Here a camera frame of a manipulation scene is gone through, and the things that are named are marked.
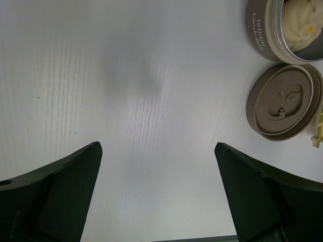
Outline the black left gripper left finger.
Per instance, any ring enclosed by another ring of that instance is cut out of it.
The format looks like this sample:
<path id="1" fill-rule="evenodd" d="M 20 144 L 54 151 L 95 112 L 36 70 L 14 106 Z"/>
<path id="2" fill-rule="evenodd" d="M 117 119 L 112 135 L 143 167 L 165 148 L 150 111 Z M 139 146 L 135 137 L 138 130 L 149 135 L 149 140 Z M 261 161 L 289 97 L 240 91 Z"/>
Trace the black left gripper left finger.
<path id="1" fill-rule="evenodd" d="M 93 142 L 1 181 L 1 241 L 80 241 L 101 159 Z"/>

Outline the white steamed bun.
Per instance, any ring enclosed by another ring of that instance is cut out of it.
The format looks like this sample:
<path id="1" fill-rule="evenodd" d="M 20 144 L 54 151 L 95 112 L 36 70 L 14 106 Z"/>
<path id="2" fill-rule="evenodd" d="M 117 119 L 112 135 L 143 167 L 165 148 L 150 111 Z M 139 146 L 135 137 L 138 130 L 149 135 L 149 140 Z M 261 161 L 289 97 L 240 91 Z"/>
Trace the white steamed bun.
<path id="1" fill-rule="evenodd" d="M 312 44 L 322 31 L 322 1 L 286 1 L 282 8 L 282 31 L 292 52 Z"/>

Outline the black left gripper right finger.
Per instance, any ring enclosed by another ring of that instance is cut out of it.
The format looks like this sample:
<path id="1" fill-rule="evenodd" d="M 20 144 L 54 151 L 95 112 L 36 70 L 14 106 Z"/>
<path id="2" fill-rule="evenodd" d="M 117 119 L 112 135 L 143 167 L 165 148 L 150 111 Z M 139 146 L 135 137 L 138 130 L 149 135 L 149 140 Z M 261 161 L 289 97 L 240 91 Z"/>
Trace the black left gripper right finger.
<path id="1" fill-rule="evenodd" d="M 225 144 L 214 150 L 239 241 L 322 241 L 322 184 Z"/>

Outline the round metal lunch box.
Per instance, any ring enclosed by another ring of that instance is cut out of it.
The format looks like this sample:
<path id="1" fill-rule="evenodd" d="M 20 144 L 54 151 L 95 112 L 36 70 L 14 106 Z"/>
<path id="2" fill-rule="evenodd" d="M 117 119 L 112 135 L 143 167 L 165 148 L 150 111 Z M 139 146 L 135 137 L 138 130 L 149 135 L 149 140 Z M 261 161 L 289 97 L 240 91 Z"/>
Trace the round metal lunch box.
<path id="1" fill-rule="evenodd" d="M 282 31 L 282 8 L 286 1 L 248 1 L 246 30 L 256 51 L 271 61 L 307 64 L 322 60 L 322 31 L 308 47 L 292 52 Z"/>

